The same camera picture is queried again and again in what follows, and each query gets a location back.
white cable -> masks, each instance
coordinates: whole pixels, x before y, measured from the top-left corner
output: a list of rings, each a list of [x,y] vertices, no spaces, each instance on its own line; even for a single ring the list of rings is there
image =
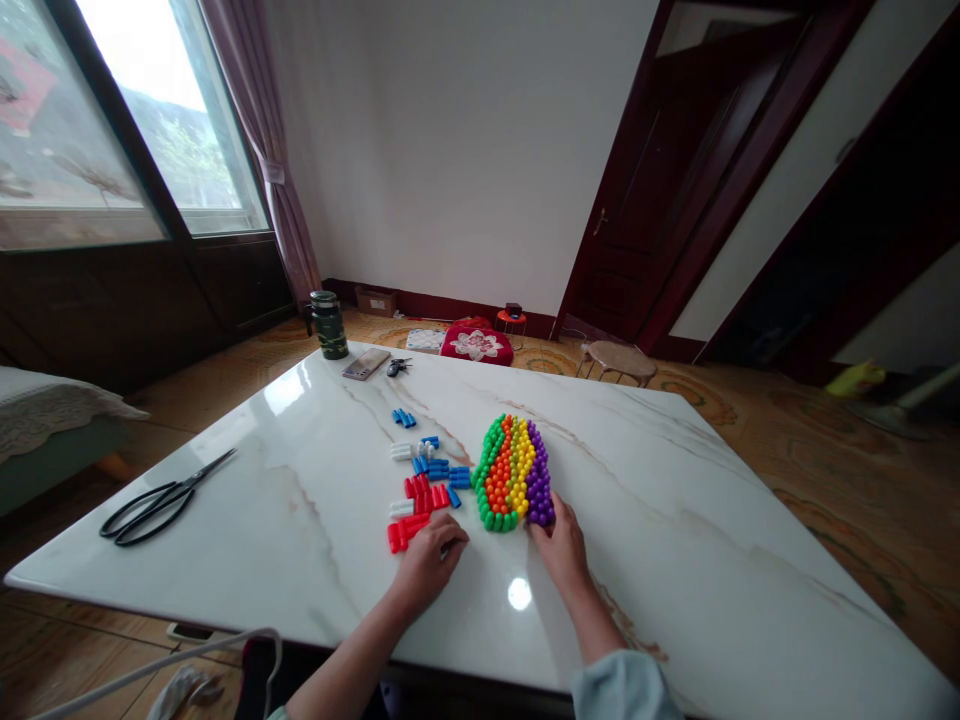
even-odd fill
[[[213,650],[220,650],[221,648],[235,645],[242,640],[249,640],[250,638],[259,636],[273,638],[274,654],[276,655],[276,660],[274,660],[273,663],[273,672],[271,672],[270,677],[267,678],[267,701],[263,708],[263,717],[266,719],[267,714],[270,712],[270,685],[273,683],[273,679],[277,676],[277,672],[280,670],[280,660],[282,657],[280,633],[273,628],[260,628],[259,630],[251,630],[250,632],[233,635],[232,637],[228,637],[224,640],[217,640],[216,642],[201,645],[200,647],[193,648],[192,650],[174,653],[161,660],[152,662],[149,665],[144,665],[139,670],[134,670],[132,673],[128,673],[123,677],[114,680],[112,683],[107,683],[106,685],[98,687],[96,690],[91,690],[86,695],[81,695],[80,697],[75,698],[68,703],[64,703],[60,707],[55,707],[53,710],[47,710],[47,712],[31,718],[31,720],[60,720],[68,715],[72,715],[91,703],[95,703],[100,698],[116,692],[124,685],[129,685],[134,680],[139,680],[140,678],[149,675],[160,668],[166,667],[167,665],[183,662],[187,658],[203,655],[204,653],[208,653]]]

scissor blade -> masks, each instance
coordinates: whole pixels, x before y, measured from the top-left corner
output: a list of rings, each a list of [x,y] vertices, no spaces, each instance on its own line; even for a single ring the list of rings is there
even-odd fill
[[[237,451],[236,448],[230,448],[223,455],[221,455],[216,460],[214,460],[212,463],[205,466],[202,470],[199,470],[195,474],[191,475],[186,482],[187,487],[192,487],[196,485],[198,482],[200,482],[201,480],[203,480],[207,475],[213,472],[220,463],[222,463],[228,457],[233,455],[236,451]]]

yellow bottle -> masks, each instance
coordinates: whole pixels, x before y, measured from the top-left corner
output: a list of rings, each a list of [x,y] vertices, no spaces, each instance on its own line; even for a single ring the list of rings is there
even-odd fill
[[[873,364],[873,359],[859,365],[851,365],[837,375],[825,390],[837,397],[859,399],[875,385],[887,379],[887,371]]]

black scissor handle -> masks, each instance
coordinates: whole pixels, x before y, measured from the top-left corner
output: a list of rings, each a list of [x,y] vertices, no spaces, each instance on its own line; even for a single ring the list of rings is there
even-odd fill
[[[108,537],[108,538],[109,538],[109,537],[116,537],[117,535],[119,535],[121,532],[123,532],[123,530],[124,530],[129,524],[131,524],[131,523],[133,523],[133,522],[136,522],[137,518],[140,517],[140,516],[138,515],[137,517],[132,518],[132,519],[130,520],[130,522],[123,523],[123,524],[118,525],[117,527],[112,528],[111,526],[112,526],[114,523],[116,523],[118,520],[120,520],[120,518],[122,518],[124,515],[126,515],[128,512],[130,512],[130,510],[132,510],[132,509],[133,509],[134,507],[136,507],[137,505],[140,505],[141,503],[146,502],[147,500],[149,500],[150,498],[153,498],[153,496],[154,496],[154,495],[157,495],[158,493],[163,493],[162,495],[160,495],[160,497],[154,498],[153,501],[150,503],[150,505],[149,505],[148,507],[144,508],[143,511],[142,511],[143,514],[146,514],[146,513],[150,512],[150,510],[152,510],[155,505],[163,502],[163,500],[166,499],[167,494],[168,494],[171,490],[173,490],[173,488],[176,487],[177,485],[179,485],[179,483],[168,482],[167,484],[161,485],[160,487],[157,487],[157,488],[154,488],[153,490],[150,490],[150,491],[148,491],[148,492],[145,492],[145,493],[143,493],[142,495],[137,495],[133,500],[131,500],[130,502],[128,502],[128,503],[127,503],[126,505],[124,505],[122,508],[120,508],[119,510],[117,510],[113,515],[111,515],[109,518],[107,518],[107,521],[106,521],[103,525],[100,526],[100,537]]]
[[[190,504],[190,501],[193,499],[193,495],[195,492],[196,491],[193,488],[181,488],[179,492],[174,492],[168,497],[164,497],[161,502],[159,503],[155,502],[150,507],[148,507],[142,514],[137,515],[137,517],[135,517],[133,520],[128,522],[126,525],[124,525],[120,529],[120,532],[117,534],[117,537],[114,539],[114,543],[116,543],[118,547],[130,547],[131,545],[142,543],[144,540],[149,540],[157,533],[166,530],[170,524],[172,524],[178,517],[180,517],[180,513],[186,510],[187,505]],[[178,502],[180,504],[177,506],[177,509],[174,510],[170,514],[170,517],[168,517],[162,523],[160,523],[154,528],[151,528],[150,530],[143,533],[142,535],[133,535],[132,531],[136,530],[137,527],[142,525],[144,522],[152,518],[157,513],[162,512],[166,508]]]

purple curtain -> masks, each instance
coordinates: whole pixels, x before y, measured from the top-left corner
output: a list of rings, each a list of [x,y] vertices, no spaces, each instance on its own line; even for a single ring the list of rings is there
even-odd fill
[[[287,171],[280,116],[261,0],[200,0],[230,94],[260,161],[280,255],[298,307],[320,289],[320,272],[300,200]]]

